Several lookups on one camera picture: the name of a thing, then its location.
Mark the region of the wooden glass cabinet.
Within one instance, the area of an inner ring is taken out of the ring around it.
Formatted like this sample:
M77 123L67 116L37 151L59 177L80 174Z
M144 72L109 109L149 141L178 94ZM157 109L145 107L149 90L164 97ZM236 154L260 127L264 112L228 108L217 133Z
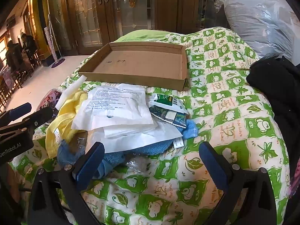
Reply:
M51 30L61 56L88 55L132 31L190 34L228 27L223 0L30 0L32 25L41 49Z

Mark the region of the white gauze pad packet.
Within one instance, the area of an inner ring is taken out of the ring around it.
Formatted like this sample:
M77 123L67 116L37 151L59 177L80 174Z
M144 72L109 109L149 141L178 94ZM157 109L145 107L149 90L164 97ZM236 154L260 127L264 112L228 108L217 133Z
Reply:
M152 125L142 86L99 86L88 92L73 119L74 130L92 131L115 125Z

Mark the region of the green patterned quilt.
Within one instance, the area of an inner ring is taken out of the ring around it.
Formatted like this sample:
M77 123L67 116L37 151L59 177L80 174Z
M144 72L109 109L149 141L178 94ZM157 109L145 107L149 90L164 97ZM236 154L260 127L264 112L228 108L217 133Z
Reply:
M222 27L171 33L160 42L185 46L189 89L147 87L146 92L182 100L198 136L182 148L147 156L144 173L118 166L93 181L83 193L88 206L105 224L203 224L222 196L199 157L199 145L207 141L230 164L267 169L277 224L282 224L289 196L289 157L271 104L246 81L256 53Z

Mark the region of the clear plastic wrap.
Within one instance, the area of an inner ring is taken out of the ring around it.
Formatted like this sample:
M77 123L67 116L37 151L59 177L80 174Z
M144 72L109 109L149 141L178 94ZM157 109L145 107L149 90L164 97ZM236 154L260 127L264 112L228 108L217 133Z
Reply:
M75 154L80 147L86 147L84 144L86 144L86 138L81 136L82 134L76 134L75 135L75 143L74 144L68 144L70 151L72 154ZM128 155L126 157L126 160L124 163L127 165L129 168L132 168L137 171L143 171L146 169L146 162L143 160L144 157L147 155Z

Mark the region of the standing banner sign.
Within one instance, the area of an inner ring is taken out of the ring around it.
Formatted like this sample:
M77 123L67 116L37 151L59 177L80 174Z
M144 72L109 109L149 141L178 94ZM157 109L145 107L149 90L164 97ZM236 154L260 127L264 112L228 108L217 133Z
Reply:
M58 67L60 64L62 64L65 61L65 59L62 58L62 57L60 57L60 58L57 57L57 54L56 54L56 51L55 51L55 48L54 48L54 44L53 44L51 30L48 27L45 27L44 31L45 31L45 35L46 35L46 38L47 38L49 49L51 51L51 55L52 55L53 60L54 60L51 67L52 68Z

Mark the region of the fairy print zip pouch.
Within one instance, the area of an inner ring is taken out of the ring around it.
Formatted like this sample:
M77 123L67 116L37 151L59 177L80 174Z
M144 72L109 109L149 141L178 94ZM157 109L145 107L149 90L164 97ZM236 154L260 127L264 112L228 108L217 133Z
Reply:
M59 98L61 97L62 92L58 89L51 89L47 94L43 97L43 99L38 104L36 111L39 111L45 107L54 108Z

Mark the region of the green white granule sachet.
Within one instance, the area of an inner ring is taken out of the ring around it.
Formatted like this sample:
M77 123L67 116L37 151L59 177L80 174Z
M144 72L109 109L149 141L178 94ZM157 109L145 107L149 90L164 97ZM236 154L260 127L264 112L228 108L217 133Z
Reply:
M156 106L163 109L175 111L178 113L188 114L183 101L166 94L152 94L146 96L146 103L149 107Z

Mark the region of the person in dark clothes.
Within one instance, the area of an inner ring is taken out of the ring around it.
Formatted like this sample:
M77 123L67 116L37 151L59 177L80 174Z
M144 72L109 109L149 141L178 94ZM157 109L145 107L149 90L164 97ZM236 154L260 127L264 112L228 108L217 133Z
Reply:
M34 57L34 53L37 50L37 46L36 46L33 36L23 33L21 35L21 39L23 41L22 49L26 52L26 54L29 58L29 61L31 62L33 67L37 67L38 63Z

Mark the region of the dark blue snack packet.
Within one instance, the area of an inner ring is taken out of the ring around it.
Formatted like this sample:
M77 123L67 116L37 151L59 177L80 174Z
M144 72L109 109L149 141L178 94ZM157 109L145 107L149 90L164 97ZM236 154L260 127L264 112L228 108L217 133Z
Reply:
M158 106L149 107L149 111L151 115L160 119L161 121L165 121L180 128L186 128L186 119L187 115L185 113L180 113L168 109L164 109Z

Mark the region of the yellow towel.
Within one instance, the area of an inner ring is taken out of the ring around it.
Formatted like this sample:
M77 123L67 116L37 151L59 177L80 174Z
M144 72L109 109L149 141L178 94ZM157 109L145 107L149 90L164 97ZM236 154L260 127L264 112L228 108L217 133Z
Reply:
M72 123L79 111L81 104L87 99L87 92L77 90L60 108L57 117L50 123L46 130L45 148L49 158L57 156L61 141L67 144L77 134L78 130L72 129Z

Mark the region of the blue towel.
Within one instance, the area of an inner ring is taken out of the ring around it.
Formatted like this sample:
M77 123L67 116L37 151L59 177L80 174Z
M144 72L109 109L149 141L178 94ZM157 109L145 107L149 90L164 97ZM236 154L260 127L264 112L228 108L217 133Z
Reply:
M196 126L196 123L187 119L186 125L186 128L177 128L182 134L181 138L187 140L197 137L198 127ZM116 166L124 163L128 155L159 155L165 152L173 142L174 140L170 139L128 151L107 153L104 155L97 171L94 173L93 179L101 179L108 175ZM59 166L63 168L67 164L75 164L75 162L84 154L84 147L80 147L75 154L72 154L66 141L62 140L57 151L57 161Z

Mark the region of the black garment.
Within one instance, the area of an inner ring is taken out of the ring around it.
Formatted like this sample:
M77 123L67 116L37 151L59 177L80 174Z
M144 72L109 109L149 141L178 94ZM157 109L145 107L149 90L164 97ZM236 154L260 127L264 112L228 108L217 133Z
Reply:
M285 57L262 58L250 66L246 80L271 104L287 147L290 175L294 176L299 160L299 68Z

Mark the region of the clear plastic stuffed bag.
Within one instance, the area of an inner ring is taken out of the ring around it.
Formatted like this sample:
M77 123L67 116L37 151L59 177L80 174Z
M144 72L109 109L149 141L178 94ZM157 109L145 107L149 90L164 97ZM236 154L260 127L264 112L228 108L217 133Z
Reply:
M258 57L278 54L299 65L299 18L286 0L224 0L224 11Z

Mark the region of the green pillow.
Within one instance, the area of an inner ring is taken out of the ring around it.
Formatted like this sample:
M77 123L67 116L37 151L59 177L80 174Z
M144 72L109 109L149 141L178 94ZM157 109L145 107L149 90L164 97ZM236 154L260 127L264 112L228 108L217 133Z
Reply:
M171 33L168 31L158 31L151 29L140 29L136 31L132 31L124 36L119 37L114 42L130 42L130 41L161 41Z

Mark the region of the shallow cardboard tray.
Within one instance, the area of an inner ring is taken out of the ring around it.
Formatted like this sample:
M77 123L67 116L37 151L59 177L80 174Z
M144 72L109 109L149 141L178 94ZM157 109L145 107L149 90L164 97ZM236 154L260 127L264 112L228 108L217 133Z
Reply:
M161 42L108 43L79 69L88 81L183 91L188 81L184 46Z

